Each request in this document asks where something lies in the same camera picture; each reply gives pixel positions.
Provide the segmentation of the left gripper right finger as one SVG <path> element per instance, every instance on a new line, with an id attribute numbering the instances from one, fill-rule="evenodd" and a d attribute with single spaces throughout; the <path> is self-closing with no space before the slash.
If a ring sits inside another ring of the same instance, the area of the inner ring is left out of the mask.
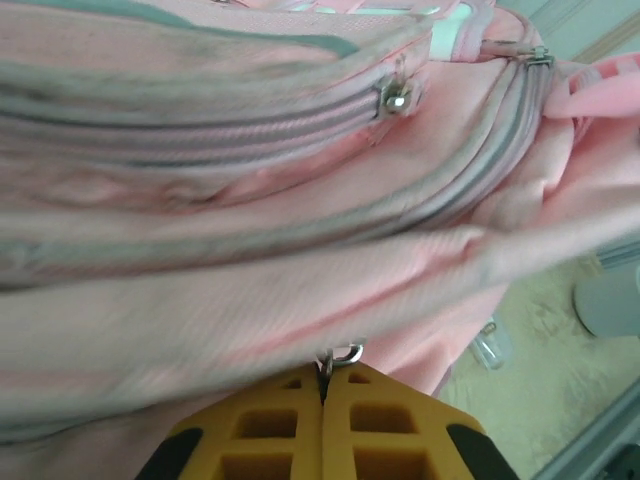
<path id="1" fill-rule="evenodd" d="M 505 458 L 471 415 L 363 364 L 325 389 L 324 479 L 503 479 Z"/>

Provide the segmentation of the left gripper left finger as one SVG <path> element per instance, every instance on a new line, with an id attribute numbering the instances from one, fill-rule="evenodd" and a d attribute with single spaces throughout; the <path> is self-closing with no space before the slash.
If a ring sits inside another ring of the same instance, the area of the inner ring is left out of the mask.
<path id="1" fill-rule="evenodd" d="M 177 423 L 144 479 L 320 479 L 317 367 L 270 377 Z"/>

